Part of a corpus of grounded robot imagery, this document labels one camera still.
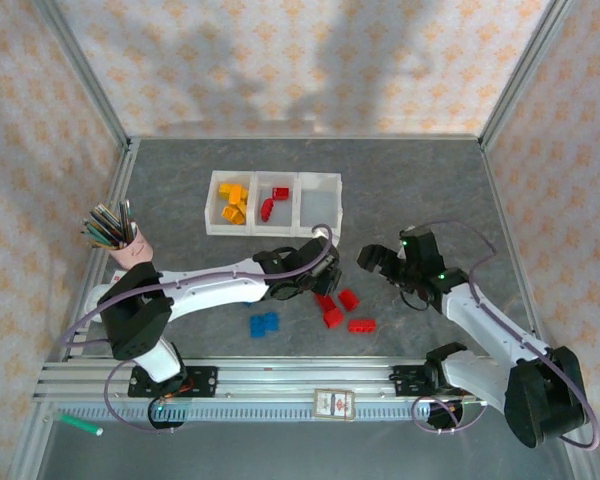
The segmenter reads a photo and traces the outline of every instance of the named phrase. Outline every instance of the purple cable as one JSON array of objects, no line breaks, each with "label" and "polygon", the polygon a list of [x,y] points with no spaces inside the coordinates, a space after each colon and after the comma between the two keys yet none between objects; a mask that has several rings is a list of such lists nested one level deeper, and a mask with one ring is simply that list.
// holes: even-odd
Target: purple cable
[{"label": "purple cable", "polygon": [[558,368],[558,366],[555,363],[553,363],[546,355],[544,355],[540,350],[538,350],[536,347],[531,345],[529,342],[526,342],[521,335],[519,335],[515,330],[513,330],[511,327],[509,327],[509,325],[507,325],[500,318],[498,318],[498,316],[493,311],[491,311],[491,309],[489,307],[487,307],[480,301],[480,297],[478,295],[478,291],[476,289],[476,284],[475,284],[475,280],[474,280],[475,270],[479,266],[481,266],[481,265],[487,263],[489,260],[493,259],[497,255],[498,249],[495,247],[495,245],[493,243],[491,243],[487,239],[487,237],[483,233],[479,232],[478,230],[473,228],[471,225],[467,225],[466,223],[461,222],[459,220],[436,220],[436,221],[425,223],[424,225],[421,225],[421,227],[427,227],[429,225],[439,225],[439,224],[445,224],[445,223],[454,223],[454,224],[460,225],[464,228],[471,230],[473,233],[478,235],[478,237],[480,237],[480,239],[482,239],[482,241],[491,250],[491,253],[489,253],[482,259],[478,260],[475,263],[475,265],[473,265],[473,267],[471,267],[471,270],[469,270],[469,289],[471,290],[471,295],[475,299],[478,306],[494,322],[496,322],[503,330],[505,330],[509,335],[511,335],[513,338],[515,338],[520,343],[520,345],[529,349],[529,351],[531,353],[533,353],[535,356],[537,356],[542,363],[544,363],[547,367],[549,367],[551,369],[551,371],[553,373],[555,373],[560,378],[560,380],[562,380],[565,383],[565,385],[567,385],[567,387],[573,392],[575,397],[578,399],[578,401],[582,405],[582,408],[586,412],[587,417],[589,418],[589,421],[591,422],[592,435],[593,435],[591,442],[589,442],[589,443],[576,442],[575,440],[571,440],[570,438],[567,438],[564,435],[561,435],[560,439],[565,441],[569,445],[573,445],[574,447],[581,448],[585,451],[592,451],[592,450],[595,450],[596,448],[598,448],[598,446],[600,445],[600,424],[598,423],[598,418],[596,417],[596,414],[593,411],[593,408],[591,407],[591,404],[587,400],[587,397],[585,396],[585,394],[578,388],[578,386],[573,382],[573,380],[571,380],[562,370],[560,370]]},{"label": "purple cable", "polygon": [[[453,420],[453,423],[456,424],[457,428],[446,428],[446,429],[432,429],[432,428],[427,428],[427,427],[423,427],[422,425],[420,425],[418,423],[418,421],[416,420],[416,407],[418,406],[418,404],[423,401],[423,400],[433,400],[434,402],[436,402],[438,405],[440,405],[442,408],[444,408],[447,413],[451,416],[451,420]],[[427,433],[435,433],[437,435],[441,435],[443,433],[456,433],[456,432],[461,432],[462,430],[466,430],[467,428],[473,426],[476,424],[476,422],[478,420],[480,420],[480,417],[482,417],[482,415],[484,414],[484,412],[487,410],[486,406],[483,406],[482,409],[480,410],[480,413],[478,413],[478,415],[476,416],[476,418],[474,418],[473,420],[471,420],[469,423],[467,423],[466,425],[462,425],[461,427],[458,426],[458,424],[460,423],[458,421],[458,417],[456,417],[455,413],[453,413],[451,411],[451,408],[449,408],[442,400],[440,400],[438,397],[432,397],[432,396],[428,396],[428,395],[423,395],[422,397],[418,397],[416,398],[416,401],[413,402],[413,405],[411,405],[411,418],[413,418],[413,423],[415,423],[416,427],[418,427],[420,430],[422,430],[423,432],[427,432]]]},{"label": "purple cable", "polygon": [[98,305],[96,308],[91,310],[89,313],[85,314],[80,318],[77,322],[75,322],[72,326],[67,328],[67,330],[62,334],[60,341],[62,345],[65,347],[84,347],[88,345],[96,345],[101,343],[107,343],[108,340],[106,338],[100,338],[97,340],[88,340],[85,342],[71,342],[70,339],[76,334],[79,328],[82,328],[89,320],[103,312],[107,308],[115,305],[122,300],[126,300],[127,298],[134,297],[136,295],[140,295],[143,293],[155,292],[158,290],[164,290],[167,288],[176,288],[181,285],[190,285],[199,280],[210,280],[210,279],[218,279],[224,280],[227,278],[249,278],[252,280],[280,280],[283,278],[295,277],[296,275],[300,275],[308,270],[311,270],[318,263],[320,263],[329,253],[329,249],[333,243],[333,232],[328,225],[323,223],[316,225],[312,228],[312,231],[315,232],[318,228],[324,228],[328,233],[327,243],[324,248],[320,252],[320,254],[314,258],[312,261],[307,263],[306,265],[293,270],[291,272],[284,273],[247,273],[247,272],[226,272],[226,273],[205,273],[203,275],[198,275],[194,277],[184,278],[179,281],[169,282],[169,283],[159,283],[156,285],[147,285],[145,287],[134,288],[133,290],[126,291],[115,297],[110,298],[106,302]]}]

